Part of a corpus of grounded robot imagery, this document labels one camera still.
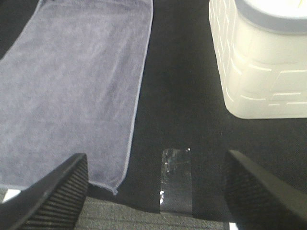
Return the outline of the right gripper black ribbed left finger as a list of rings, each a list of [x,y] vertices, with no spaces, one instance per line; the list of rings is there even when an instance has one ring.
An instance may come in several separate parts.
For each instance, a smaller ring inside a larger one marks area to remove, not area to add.
[[[2,230],[72,230],[89,186],[87,156],[76,153],[0,205]]]

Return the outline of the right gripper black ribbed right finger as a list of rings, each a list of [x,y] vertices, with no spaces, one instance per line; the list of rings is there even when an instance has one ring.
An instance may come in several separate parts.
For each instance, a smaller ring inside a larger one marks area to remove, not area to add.
[[[239,230],[307,228],[307,195],[241,152],[226,152],[223,183],[224,199]]]

